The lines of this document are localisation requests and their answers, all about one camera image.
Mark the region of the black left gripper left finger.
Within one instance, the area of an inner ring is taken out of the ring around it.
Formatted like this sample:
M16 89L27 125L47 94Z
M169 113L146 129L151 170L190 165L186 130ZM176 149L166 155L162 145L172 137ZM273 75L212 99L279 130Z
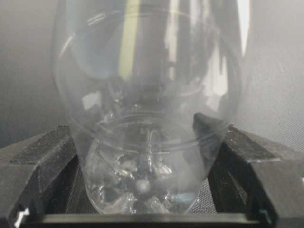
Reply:
M0 226L12 228L20 212L75 212L80 167L70 129L57 126L0 150Z

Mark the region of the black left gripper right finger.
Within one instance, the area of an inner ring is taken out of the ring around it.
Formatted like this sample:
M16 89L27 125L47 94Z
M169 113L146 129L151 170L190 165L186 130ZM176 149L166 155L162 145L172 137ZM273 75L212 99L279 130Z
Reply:
M230 126L209 172L218 213L244 213L266 225L304 222L304 154Z

